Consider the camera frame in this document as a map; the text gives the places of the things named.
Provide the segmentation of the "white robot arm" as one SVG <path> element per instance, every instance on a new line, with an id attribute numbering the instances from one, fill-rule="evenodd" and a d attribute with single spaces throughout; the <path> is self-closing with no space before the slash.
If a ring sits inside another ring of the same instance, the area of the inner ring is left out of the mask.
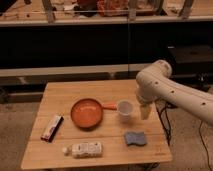
<path id="1" fill-rule="evenodd" d="M 213 95 L 169 79 L 171 65 L 157 60 L 136 75 L 136 97 L 141 104 L 162 98 L 213 126 Z"/>

